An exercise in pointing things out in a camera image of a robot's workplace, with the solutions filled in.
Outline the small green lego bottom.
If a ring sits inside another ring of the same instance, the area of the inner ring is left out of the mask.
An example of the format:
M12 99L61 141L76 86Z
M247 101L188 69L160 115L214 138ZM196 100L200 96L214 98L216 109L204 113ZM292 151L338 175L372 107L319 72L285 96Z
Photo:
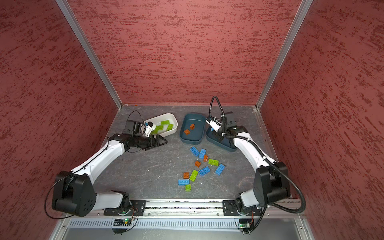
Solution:
M186 192L191 192L192 191L192 186L191 185L185 185L185 191Z

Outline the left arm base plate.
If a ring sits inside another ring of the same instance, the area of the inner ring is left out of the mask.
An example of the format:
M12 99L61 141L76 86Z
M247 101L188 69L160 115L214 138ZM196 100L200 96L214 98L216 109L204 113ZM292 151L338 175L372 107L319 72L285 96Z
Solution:
M129 200L128 206L123 208L108 208L104 209L104 216L142 216L146 207L146 200Z

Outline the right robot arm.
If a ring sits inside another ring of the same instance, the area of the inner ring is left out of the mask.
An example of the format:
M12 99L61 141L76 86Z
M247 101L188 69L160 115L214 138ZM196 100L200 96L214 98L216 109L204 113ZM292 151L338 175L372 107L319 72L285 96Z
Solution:
M268 156L253 141L248 130L237 125L232 112L221 117L222 125L215 131L239 149L255 171L253 188L240 194L239 205L242 208L264 207L290 197L290 183L283 176L288 173L286 165Z

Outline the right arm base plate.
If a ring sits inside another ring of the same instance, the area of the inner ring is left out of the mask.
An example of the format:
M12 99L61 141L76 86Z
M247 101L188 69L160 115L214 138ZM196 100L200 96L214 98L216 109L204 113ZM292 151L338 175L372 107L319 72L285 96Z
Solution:
M257 208L257 206L244 207L243 204L238 200L223 200L223 213L226 217L234 216L260 216L262 209Z

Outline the right circuit board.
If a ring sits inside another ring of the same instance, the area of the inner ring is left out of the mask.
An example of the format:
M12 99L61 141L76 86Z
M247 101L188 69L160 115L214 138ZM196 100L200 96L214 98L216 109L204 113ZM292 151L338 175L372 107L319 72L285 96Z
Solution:
M252 219L239 219L238 228L239 229L250 229L254 224Z

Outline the left circuit board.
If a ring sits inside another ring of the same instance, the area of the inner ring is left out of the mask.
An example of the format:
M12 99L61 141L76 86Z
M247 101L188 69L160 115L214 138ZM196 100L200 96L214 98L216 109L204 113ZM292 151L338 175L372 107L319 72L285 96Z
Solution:
M131 220L129 219L114 219L112 223L112 228L118 229L118 228L123 228L127 229L128 227L131 226Z

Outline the white container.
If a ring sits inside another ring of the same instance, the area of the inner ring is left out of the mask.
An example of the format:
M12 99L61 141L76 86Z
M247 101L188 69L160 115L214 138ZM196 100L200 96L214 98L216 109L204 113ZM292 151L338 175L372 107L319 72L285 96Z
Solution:
M171 113L153 117L151 119L145 120L144 122L146 124L149 122L154 124L151 135L159 134L163 138L176 133L178 129L177 119Z

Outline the middle teal container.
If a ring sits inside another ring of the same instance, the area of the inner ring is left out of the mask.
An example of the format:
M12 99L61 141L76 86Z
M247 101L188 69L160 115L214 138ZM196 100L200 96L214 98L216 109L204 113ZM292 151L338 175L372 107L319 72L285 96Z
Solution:
M188 113L185 115L180 138L184 144L198 145L204 137L206 117L198 113Z

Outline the right teal container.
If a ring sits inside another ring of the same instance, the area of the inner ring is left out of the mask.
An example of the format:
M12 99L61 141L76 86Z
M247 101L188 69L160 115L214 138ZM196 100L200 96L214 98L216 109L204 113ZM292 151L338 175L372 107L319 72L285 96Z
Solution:
M222 131L220 132L211 132L211 126L208 127L208 129L206 130L206 137L207 137L207 140L222 148L222 149L225 149L226 151L228 152L235 152L237 150L237 147L234 145L233 142L231 142L229 139L225 138L223 135L223 129Z

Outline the teal container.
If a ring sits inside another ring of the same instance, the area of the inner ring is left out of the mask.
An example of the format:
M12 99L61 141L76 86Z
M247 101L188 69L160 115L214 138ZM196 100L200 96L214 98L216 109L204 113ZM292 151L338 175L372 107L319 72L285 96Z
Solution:
M229 139L225 138L223 135L223 129L222 131L220 132L211 132L211 126L208 127L208 129L206 130L206 137L207 137L207 140L222 148L222 149L225 149L226 151L228 152L235 152L237 150L237 147L234 145L233 142L231 142Z
M204 137L206 117L198 113L188 113L185 115L180 138L184 144L198 145Z

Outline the circuit board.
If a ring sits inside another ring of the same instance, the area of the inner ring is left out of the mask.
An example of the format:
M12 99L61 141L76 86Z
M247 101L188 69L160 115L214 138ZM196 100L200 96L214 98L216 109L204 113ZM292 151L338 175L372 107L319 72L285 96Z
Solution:
M254 224L252 219L239 219L238 228L239 229L250 229Z
M128 227L131 226L131 220L129 219L114 219L112 223L112 228L118 229L118 228L123 228L127 229Z

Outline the frame post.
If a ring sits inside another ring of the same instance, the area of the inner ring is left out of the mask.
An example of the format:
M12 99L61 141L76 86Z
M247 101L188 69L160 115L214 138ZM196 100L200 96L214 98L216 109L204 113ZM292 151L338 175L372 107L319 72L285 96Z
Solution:
M106 71L104 70L99 58L97 57L95 51L93 50L91 43L89 42L86 34L84 33L83 29L81 28L80 23L75 17L75 14L73 10L71 9L68 1L65 0L56 0L56 3L58 7L60 8L61 12L63 13L65 19L69 23L72 31L74 32L75 36L77 37L78 41L80 42L81 46L83 47L86 55L88 56L89 60L91 61L93 67L95 68L96 72L98 73L99 77L101 78L104 86L106 87L108 93L110 94L111 98L115 102L117 108L120 110L122 106L124 105L121 101L118 93L116 92L110 78L108 77Z
M298 8L298 11L294 17L294 20L290 26L290 29L286 35L286 38L283 42L283 45L279 51L279 54L278 54L278 57L276 59L276 62L270 72L270 75L266 81L266 84L261 92L261 95L256 103L256 110L257 111L260 111L261 108L262 108L262 105L264 103L264 101L266 100L267 98L267 95L275 81L275 78L277 77L278 73L279 73L279 70L281 68L281 66L283 65L284 63L284 60L297 36L297 33L299 32L299 29L301 27L301 25L303 24L303 21L311 7L313 3L313 0L302 0L301 1L301 4Z

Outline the right frame post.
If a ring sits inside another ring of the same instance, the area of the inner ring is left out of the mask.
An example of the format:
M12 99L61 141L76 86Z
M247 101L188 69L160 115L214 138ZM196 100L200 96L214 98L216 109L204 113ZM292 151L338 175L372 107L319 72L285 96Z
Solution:
M256 110L257 111L260 111L261 108L262 108L262 105L264 103L264 101L266 100L267 98L267 95L275 81L275 78L277 77L278 73L279 73L279 70L281 68L281 66L283 65L284 63L284 60L297 36L297 33L299 32L299 29L301 27L301 25L303 24L303 21L311 7L313 3L313 0L302 0L301 1L301 4L298 8L298 11L294 17L294 20L290 26L290 29L286 35L286 38L283 42L283 45L279 51L279 54L278 54L278 57L276 59L276 62L270 72L270 75L266 81L266 84L261 92L261 95L256 103Z

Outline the blue studded lego upper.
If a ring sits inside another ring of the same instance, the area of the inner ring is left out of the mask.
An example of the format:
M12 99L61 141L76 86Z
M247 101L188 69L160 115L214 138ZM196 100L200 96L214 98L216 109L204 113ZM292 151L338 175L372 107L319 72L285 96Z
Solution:
M205 149L201 149L200 154L199 154L199 159L203 160L205 158L205 155L206 155L206 150Z

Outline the aluminium rail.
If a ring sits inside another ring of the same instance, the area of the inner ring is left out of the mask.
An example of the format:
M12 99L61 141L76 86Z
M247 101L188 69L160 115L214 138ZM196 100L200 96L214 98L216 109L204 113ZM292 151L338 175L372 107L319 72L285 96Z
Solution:
M220 199L146 199L143 218L218 218L226 217L223 213L223 200ZM104 216L104 209L111 207L95 207L91 209L83 205L82 217Z

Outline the left frame post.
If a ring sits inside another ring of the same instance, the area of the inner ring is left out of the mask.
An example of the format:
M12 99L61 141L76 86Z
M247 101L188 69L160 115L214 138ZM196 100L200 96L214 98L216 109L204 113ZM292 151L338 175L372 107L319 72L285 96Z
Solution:
M93 67L95 68L96 72L98 73L99 77L101 78L104 86L106 87L108 93L110 94L111 98L115 102L117 108L120 110L122 106L124 105L121 101L118 93L116 92L110 78L108 77L106 71L104 70L99 58L97 57L95 51L93 50L91 43L89 42L86 34L84 33L83 29L81 28L80 23L75 17L75 14L73 10L71 9L68 1L65 0L56 0L56 3L58 7L60 8L61 12L63 13L65 19L69 23L72 31L74 32L75 36L77 37L78 41L80 42L81 46L83 47L86 55L88 56L89 60L91 61Z

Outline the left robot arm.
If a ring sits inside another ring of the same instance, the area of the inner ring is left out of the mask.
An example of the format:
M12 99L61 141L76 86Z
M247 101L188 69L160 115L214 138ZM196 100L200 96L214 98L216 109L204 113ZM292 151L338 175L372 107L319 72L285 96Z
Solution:
M97 210L111 210L120 216L137 213L128 193L97 193L94 182L114 160L131 148L147 151L166 145L168 141L164 137L152 134L155 128L152 122L127 120L123 132L108 138L105 145L88 160L71 171L60 172L50 188L52 209L69 217L85 217Z

